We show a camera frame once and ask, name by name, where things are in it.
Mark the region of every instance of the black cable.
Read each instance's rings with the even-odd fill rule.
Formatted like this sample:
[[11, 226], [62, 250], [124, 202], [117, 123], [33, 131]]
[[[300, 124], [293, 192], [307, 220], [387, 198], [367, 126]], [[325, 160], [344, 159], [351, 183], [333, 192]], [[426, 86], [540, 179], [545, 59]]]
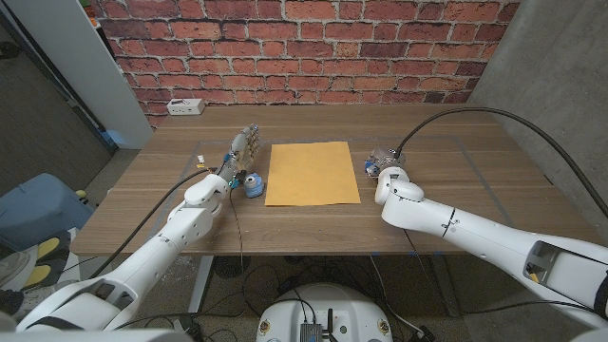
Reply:
[[68, 267], [68, 268], [64, 269], [62, 272], [60, 272], [59, 274], [62, 274], [62, 273], [63, 273], [63, 272], [65, 272], [65, 271], [69, 271], [69, 270], [73, 269], [74, 267], [76, 267], [76, 266], [78, 266], [78, 265], [80, 265], [80, 264], [82, 264], [82, 263], [84, 263], [84, 262], [87, 262], [87, 261], [90, 261], [90, 260], [94, 259], [95, 257], [96, 257], [96, 256], [94, 256], [94, 257], [90, 257], [90, 258], [88, 258], [87, 260], [83, 260], [83, 261], [81, 261], [81, 262], [77, 263], [77, 264], [76, 264], [76, 265], [74, 265], [74, 266]]
[[570, 166], [572, 171], [574, 171], [575, 175], [577, 175], [577, 178], [579, 178], [580, 182], [582, 183], [582, 186], [584, 186], [584, 188], [587, 190], [587, 192], [589, 193], [589, 195], [591, 196], [593, 201], [598, 205], [599, 210], [601, 210], [601, 212], [604, 214], [604, 216], [608, 218], [608, 206], [606, 205], [604, 200], [601, 198], [598, 191], [593, 187], [593, 184], [591, 184], [591, 182], [587, 179], [587, 177], [582, 173], [579, 166], [570, 157], [570, 155], [568, 155], [568, 153], [555, 140], [553, 140], [553, 138], [551, 138], [548, 134], [546, 134], [544, 131], [542, 131], [540, 128], [538, 128], [535, 124], [533, 124], [533, 123], [529, 122], [528, 120], [521, 118], [513, 113], [509, 113], [505, 110], [488, 108], [488, 107], [470, 107], [470, 108], [454, 108], [454, 109], [449, 109], [449, 110], [437, 113], [437, 114], [431, 116], [430, 118], [424, 120], [422, 123], [420, 123], [418, 126], [416, 126], [416, 128], [414, 128], [411, 132], [409, 132], [409, 134], [401, 141], [401, 143], [399, 144], [399, 147], [397, 147], [397, 149], [395, 150], [394, 158], [395, 159], [399, 158], [399, 156], [401, 155], [403, 146], [408, 142], [408, 140], [416, 132], [418, 132], [422, 127], [424, 127], [428, 123], [430, 123], [436, 119], [439, 119], [445, 115], [448, 115], [448, 114], [463, 113], [463, 112], [470, 112], [470, 111], [486, 112], [486, 113], [492, 113], [492, 114], [498, 114], [498, 115], [505, 116], [509, 119], [515, 120], [516, 122], [518, 122], [520, 124], [525, 125], [526, 127], [532, 129], [535, 133], [540, 135], [566, 161], [568, 166]]
[[300, 294], [297, 292], [297, 290], [294, 288], [294, 292], [295, 295], [297, 295], [298, 299], [300, 299], [300, 305], [302, 306], [302, 312], [304, 313], [304, 323], [308, 323], [308, 318], [306, 317], [306, 310], [304, 309], [304, 303], [301, 302], [302, 297], [300, 296]]
[[112, 262], [112, 260], [114, 260], [118, 256], [118, 254], [123, 251], [124, 247], [126, 247], [126, 245], [128, 245], [129, 242], [131, 242], [131, 240], [142, 229], [142, 227], [145, 225], [145, 223], [152, 217], [152, 215], [154, 215], [154, 213], [157, 211], [157, 209], [159, 209], [159, 207], [162, 205], [162, 203], [169, 196], [171, 196], [171, 194], [177, 188], [179, 188], [185, 182], [190, 181], [195, 176], [198, 176], [201, 173], [204, 173], [204, 172], [207, 172], [207, 171], [209, 171], [208, 168], [201, 169], [201, 170], [193, 173], [192, 175], [184, 178], [183, 180], [178, 181], [175, 185], [173, 185], [173, 187], [171, 189], [169, 189], [169, 191], [167, 191], [166, 194], [164, 194], [164, 196], [162, 197], [162, 199], [159, 200], [158, 203], [156, 203], [156, 205], [154, 206], [154, 208], [152, 208], [152, 210], [150, 210], [150, 212], [148, 213], [148, 215], [146, 215], [145, 218], [143, 218], [142, 222], [133, 230], [133, 232], [131, 233], [131, 235], [123, 242], [123, 244], [104, 262], [104, 264], [102, 266], [100, 266], [100, 268], [97, 269], [97, 271], [95, 271], [95, 273], [93, 273], [93, 275], [89, 279], [92, 279], [92, 278], [98, 276], [105, 269], [105, 267], [107, 267], [107, 265], [109, 265], [110, 262]]

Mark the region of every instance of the floor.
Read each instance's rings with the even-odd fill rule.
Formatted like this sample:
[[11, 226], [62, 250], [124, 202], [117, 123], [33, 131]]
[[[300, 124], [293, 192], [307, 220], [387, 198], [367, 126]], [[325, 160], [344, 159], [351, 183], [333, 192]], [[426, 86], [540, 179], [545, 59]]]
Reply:
[[[126, 170], [137, 152], [117, 151], [108, 165], [86, 188], [91, 203], [99, 203], [104, 199], [107, 191]], [[385, 281], [391, 307], [412, 323], [427, 326], [435, 334], [437, 341], [559, 342], [570, 341], [589, 330], [546, 305], [451, 318], [446, 315], [444, 304], [437, 295], [436, 282], [430, 273], [426, 257], [423, 256], [422, 261], [428, 278], [415, 256], [375, 256], [375, 260]], [[474, 256], [446, 256], [446, 261], [459, 304], [464, 311], [478, 311], [537, 299], [510, 276]], [[120, 262], [121, 260], [117, 259], [114, 264]], [[138, 317], [186, 312], [199, 262], [200, 260], [193, 256], [178, 257], [146, 297]], [[340, 271], [327, 272], [326, 263], [337, 265], [330, 269]], [[244, 304], [243, 296], [236, 294], [226, 300], [222, 299], [227, 295], [239, 293], [244, 286], [252, 308], [259, 313], [263, 312], [279, 296], [275, 271], [281, 282], [289, 276], [300, 274], [295, 280], [296, 285], [312, 281], [338, 281], [358, 287], [361, 292], [371, 292], [371, 281], [366, 272], [372, 273], [372, 269], [365, 256], [333, 256], [327, 259], [323, 256], [307, 256], [296, 264], [287, 262], [283, 256], [254, 256], [245, 270], [245, 276], [224, 279], [216, 274], [212, 275], [202, 312], [213, 308], [209, 314], [215, 315], [197, 318], [203, 334], [211, 336], [217, 342], [235, 341], [235, 338], [238, 341], [254, 340], [258, 317]], [[248, 274], [251, 275], [243, 285]], [[219, 317], [218, 314], [237, 317]], [[404, 326], [396, 326], [392, 317], [389, 320], [393, 336], [396, 336], [395, 340], [408, 341], [411, 333]], [[145, 321], [134, 324], [134, 327], [142, 327], [144, 323]], [[168, 322], [157, 319], [149, 322], [149, 327], [168, 327]]]

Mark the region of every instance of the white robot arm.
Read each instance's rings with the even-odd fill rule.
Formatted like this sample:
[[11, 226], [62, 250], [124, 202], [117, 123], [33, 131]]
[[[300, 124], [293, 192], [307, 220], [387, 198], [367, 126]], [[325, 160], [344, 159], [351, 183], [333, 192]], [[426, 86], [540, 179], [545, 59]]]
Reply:
[[234, 139], [218, 173], [188, 188], [184, 201], [154, 237], [116, 270], [68, 285], [50, 296], [20, 322], [17, 331], [111, 331], [131, 320], [180, 252], [209, 232], [221, 210], [220, 201], [258, 149], [257, 127], [246, 127]]
[[542, 299], [582, 305], [556, 308], [595, 328], [608, 327], [608, 249], [586, 241], [525, 232], [425, 199], [403, 160], [378, 148], [369, 173], [380, 172], [375, 201], [387, 223], [443, 238], [499, 267]]

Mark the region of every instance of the concrete wall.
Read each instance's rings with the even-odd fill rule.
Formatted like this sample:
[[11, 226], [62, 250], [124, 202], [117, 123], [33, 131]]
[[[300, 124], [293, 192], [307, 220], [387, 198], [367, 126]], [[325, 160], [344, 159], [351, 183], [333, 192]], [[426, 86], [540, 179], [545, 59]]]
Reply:
[[[607, 36], [608, 1], [525, 0], [468, 100], [537, 124], [565, 148], [605, 200]], [[502, 122], [608, 242], [608, 219], [560, 156], [529, 129]]]

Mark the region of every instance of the white power strip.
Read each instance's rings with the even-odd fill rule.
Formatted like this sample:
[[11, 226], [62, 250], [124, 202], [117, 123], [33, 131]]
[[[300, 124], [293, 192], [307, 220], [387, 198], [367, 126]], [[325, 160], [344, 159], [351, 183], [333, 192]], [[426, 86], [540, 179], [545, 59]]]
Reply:
[[172, 99], [167, 104], [171, 115], [199, 115], [204, 108], [202, 99]]

